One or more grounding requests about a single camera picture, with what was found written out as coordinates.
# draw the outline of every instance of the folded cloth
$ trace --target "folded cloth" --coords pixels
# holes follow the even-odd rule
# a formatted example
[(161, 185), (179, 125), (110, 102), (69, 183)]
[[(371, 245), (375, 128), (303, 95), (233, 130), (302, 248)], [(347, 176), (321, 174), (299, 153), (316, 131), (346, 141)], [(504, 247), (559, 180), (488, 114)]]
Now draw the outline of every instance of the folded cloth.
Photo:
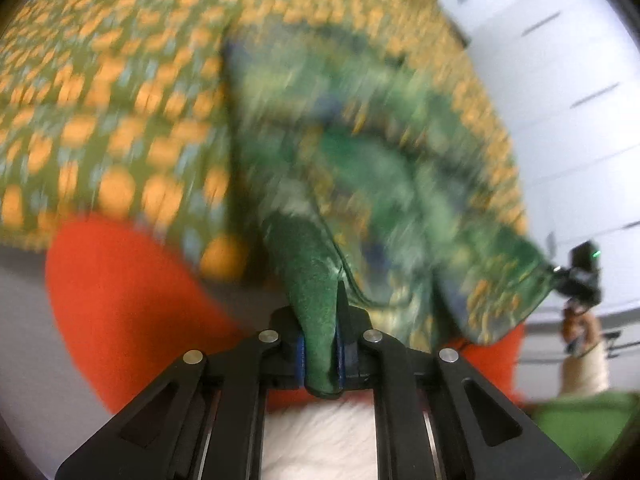
[(338, 280), (376, 326), (490, 344), (553, 280), (489, 210), (490, 166), (429, 73), (339, 27), (235, 25), (223, 70), (238, 171), (306, 335), (306, 385), (335, 391)]

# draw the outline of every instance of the green cloth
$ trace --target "green cloth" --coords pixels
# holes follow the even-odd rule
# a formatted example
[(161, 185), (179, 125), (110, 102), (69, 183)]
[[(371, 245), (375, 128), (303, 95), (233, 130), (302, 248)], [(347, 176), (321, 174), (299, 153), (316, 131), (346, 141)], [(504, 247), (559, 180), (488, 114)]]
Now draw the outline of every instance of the green cloth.
[(396, 335), (421, 325), (431, 348), (494, 342), (549, 292), (540, 252), (484, 206), (480, 142), (430, 75), (341, 28), (276, 19), (230, 30), (223, 60), (239, 176), (310, 339), (313, 389), (336, 388), (338, 279), (353, 303), (413, 311)]
[(28, 2), (0, 38), (0, 241), (89, 211), (207, 278), (240, 280), (262, 236), (322, 392), (340, 279), (422, 350), (494, 342), (551, 286), (437, 0)]
[(639, 407), (638, 395), (624, 392), (559, 397), (538, 407), (532, 419), (587, 473), (609, 452)]

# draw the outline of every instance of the black camera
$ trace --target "black camera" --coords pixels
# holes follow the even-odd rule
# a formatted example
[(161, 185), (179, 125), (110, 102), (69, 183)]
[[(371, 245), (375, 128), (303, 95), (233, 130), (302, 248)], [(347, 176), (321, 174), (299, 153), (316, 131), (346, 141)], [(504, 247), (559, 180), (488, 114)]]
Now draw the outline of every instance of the black camera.
[(555, 290), (591, 308), (602, 301), (600, 249), (591, 240), (571, 249), (571, 267), (555, 267)]

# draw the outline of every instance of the metal screw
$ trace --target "metal screw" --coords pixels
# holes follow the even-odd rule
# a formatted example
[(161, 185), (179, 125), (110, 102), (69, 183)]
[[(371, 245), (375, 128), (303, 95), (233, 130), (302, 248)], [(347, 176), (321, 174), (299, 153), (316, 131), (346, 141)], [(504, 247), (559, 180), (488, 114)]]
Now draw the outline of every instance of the metal screw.
[(196, 365), (202, 361), (203, 358), (204, 355), (202, 355), (200, 350), (189, 350), (182, 356), (182, 360), (188, 365)]
[(382, 341), (382, 332), (380, 330), (376, 330), (375, 328), (369, 328), (369, 330), (365, 330), (362, 334), (364, 341), (369, 341), (370, 343), (379, 343)]
[(280, 334), (278, 334), (275, 330), (263, 330), (258, 335), (258, 339), (263, 343), (275, 343), (279, 337)]
[(438, 355), (446, 363), (455, 363), (458, 360), (458, 352), (453, 348), (443, 348), (438, 352)]

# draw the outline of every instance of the orange polka dot pattern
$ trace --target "orange polka dot pattern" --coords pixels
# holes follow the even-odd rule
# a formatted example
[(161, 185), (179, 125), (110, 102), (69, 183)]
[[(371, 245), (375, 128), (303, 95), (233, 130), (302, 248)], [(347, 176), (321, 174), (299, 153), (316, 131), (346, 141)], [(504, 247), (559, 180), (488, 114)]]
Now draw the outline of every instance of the orange polka dot pattern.
[(95, 210), (237, 279), (256, 235), (228, 200), (221, 36), (271, 14), (340, 25), (431, 72), (485, 146), (486, 206), (524, 230), (507, 133), (436, 0), (32, 0), (0, 38), (0, 240), (43, 248)]

